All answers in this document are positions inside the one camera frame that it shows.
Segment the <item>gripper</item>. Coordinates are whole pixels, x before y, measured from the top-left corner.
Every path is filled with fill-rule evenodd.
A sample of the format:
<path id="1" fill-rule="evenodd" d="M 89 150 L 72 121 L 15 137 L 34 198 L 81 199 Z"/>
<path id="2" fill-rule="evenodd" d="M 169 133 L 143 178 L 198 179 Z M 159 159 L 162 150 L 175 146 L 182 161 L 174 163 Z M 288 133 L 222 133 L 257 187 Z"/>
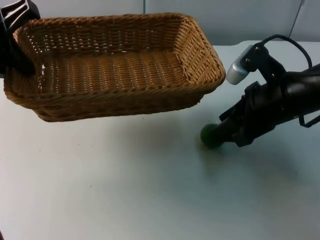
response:
<path id="1" fill-rule="evenodd" d="M 25 76 L 36 73 L 35 65 L 28 52 L 28 40 L 15 30 L 29 21 L 41 18 L 37 5 L 31 0 L 18 0 L 0 8 L 0 74 L 7 67 L 14 68 Z"/>
<path id="2" fill-rule="evenodd" d="M 219 116 L 222 122 L 214 124 L 213 148 L 225 142 L 234 142 L 238 147 L 250 145 L 256 138 L 290 121 L 288 86 L 287 82 L 261 85 L 256 81 L 246 87 L 241 99 Z"/>

